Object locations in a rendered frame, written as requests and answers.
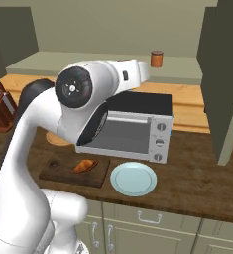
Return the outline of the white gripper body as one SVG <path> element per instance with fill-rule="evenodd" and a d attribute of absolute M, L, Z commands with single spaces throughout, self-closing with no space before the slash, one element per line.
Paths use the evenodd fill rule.
<path fill-rule="evenodd" d="M 149 64 L 147 62 L 138 62 L 140 82 L 146 82 L 150 79 Z"/>

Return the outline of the brown jam jar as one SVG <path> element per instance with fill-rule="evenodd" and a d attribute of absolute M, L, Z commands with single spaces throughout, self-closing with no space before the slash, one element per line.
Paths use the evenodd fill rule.
<path fill-rule="evenodd" d="M 161 67 L 163 64 L 164 53 L 162 51 L 151 52 L 151 67 Z"/>

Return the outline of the olive cabinet shelf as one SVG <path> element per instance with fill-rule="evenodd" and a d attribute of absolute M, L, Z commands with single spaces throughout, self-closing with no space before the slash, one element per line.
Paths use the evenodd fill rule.
<path fill-rule="evenodd" d="M 150 55 L 112 55 L 91 53 L 36 52 L 9 65 L 12 74 L 56 76 L 69 64 L 81 61 L 138 60 L 149 63 Z M 196 58 L 163 57 L 161 67 L 149 67 L 149 82 L 200 85 L 202 72 Z"/>

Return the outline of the olive cabinet door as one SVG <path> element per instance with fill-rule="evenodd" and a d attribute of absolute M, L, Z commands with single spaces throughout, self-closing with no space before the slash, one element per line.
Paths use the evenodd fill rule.
<path fill-rule="evenodd" d="M 216 162 L 224 166 L 233 151 L 233 0 L 205 9 L 197 60 Z"/>
<path fill-rule="evenodd" d="M 0 78 L 39 50 L 30 7 L 0 7 Z"/>

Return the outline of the orange brown croissant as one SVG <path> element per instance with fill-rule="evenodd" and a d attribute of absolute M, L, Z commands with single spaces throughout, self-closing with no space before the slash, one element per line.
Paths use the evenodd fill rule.
<path fill-rule="evenodd" d="M 73 172 L 75 174 L 88 172 L 88 171 L 92 170 L 97 164 L 98 164 L 98 162 L 95 160 L 84 159 L 73 169 Z"/>

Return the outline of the dark wooden cutting board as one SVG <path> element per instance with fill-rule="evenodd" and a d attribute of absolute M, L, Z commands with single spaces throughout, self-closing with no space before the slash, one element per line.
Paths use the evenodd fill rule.
<path fill-rule="evenodd" d="M 88 172 L 75 174 L 73 169 L 84 159 L 95 160 L 98 164 Z M 103 156 L 55 152 L 42 169 L 39 178 L 65 184 L 101 188 L 109 166 L 110 160 Z"/>

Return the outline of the silver black toaster oven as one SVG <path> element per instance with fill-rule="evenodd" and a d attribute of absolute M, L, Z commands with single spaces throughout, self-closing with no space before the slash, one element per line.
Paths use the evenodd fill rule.
<path fill-rule="evenodd" d="M 148 124 L 108 121 L 90 143 L 76 146 L 77 153 L 106 155 L 128 159 L 144 160 L 165 164 L 167 162 L 170 136 L 174 122 L 172 96 L 170 94 L 126 91 L 108 100 L 108 116 L 145 119 Z M 166 124 L 165 131 L 157 125 Z M 163 147 L 156 145 L 162 139 Z M 154 159 L 161 154 L 160 161 Z"/>

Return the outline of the pale blue plate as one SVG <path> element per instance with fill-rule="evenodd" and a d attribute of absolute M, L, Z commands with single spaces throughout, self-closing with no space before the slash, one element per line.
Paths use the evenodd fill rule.
<path fill-rule="evenodd" d="M 143 196 L 157 185 L 157 175 L 149 166 L 127 162 L 117 166 L 110 175 L 112 187 L 126 196 Z"/>

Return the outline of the tan round pastry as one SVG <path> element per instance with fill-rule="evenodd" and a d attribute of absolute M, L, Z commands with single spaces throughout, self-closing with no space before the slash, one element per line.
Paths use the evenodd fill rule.
<path fill-rule="evenodd" d="M 69 146 L 70 143 L 55 135 L 54 133 L 48 132 L 46 134 L 47 141 L 55 146 Z"/>

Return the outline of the olive drawer front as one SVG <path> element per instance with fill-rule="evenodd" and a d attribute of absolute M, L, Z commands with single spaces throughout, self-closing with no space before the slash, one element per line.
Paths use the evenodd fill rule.
<path fill-rule="evenodd" d="M 88 203 L 88 216 L 94 217 L 103 216 L 103 207 L 101 201 L 89 199 L 87 203 Z"/>
<path fill-rule="evenodd" d="M 233 242 L 233 223 L 202 219 L 199 234 L 210 239 Z"/>
<path fill-rule="evenodd" d="M 137 211 L 143 212 L 142 217 L 146 219 L 156 220 L 157 214 L 161 214 L 162 220 L 160 224 L 143 223 L 137 218 Z M 147 225 L 159 227 L 168 230 L 182 231 L 195 234 L 198 230 L 201 219 L 194 216 L 182 215 L 164 211 L 144 209 L 141 207 L 133 207 L 114 203 L 103 203 L 104 217 L 108 219 L 119 220 L 127 223 Z"/>

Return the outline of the brown wooden knife block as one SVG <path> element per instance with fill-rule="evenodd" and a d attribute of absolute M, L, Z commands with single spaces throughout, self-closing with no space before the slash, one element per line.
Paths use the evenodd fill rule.
<path fill-rule="evenodd" d="M 0 81 L 0 132 L 6 133 L 12 127 L 17 112 L 17 104 L 11 93 L 7 91 Z"/>

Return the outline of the olive base cupboard door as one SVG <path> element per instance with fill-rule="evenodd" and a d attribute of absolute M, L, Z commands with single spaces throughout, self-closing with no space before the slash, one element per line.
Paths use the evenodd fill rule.
<path fill-rule="evenodd" d="M 97 222 L 96 239 L 99 241 L 99 247 L 94 249 L 92 244 L 92 222 Z M 106 254 L 103 220 L 101 217 L 87 216 L 86 219 L 76 226 L 79 239 L 86 245 L 89 254 Z"/>
<path fill-rule="evenodd" d="M 113 225 L 114 251 L 107 247 L 108 225 Z M 104 220 L 107 254 L 191 254 L 195 235 L 141 226 L 113 219 Z"/>
<path fill-rule="evenodd" d="M 233 240 L 199 235 L 192 254 L 233 254 Z"/>

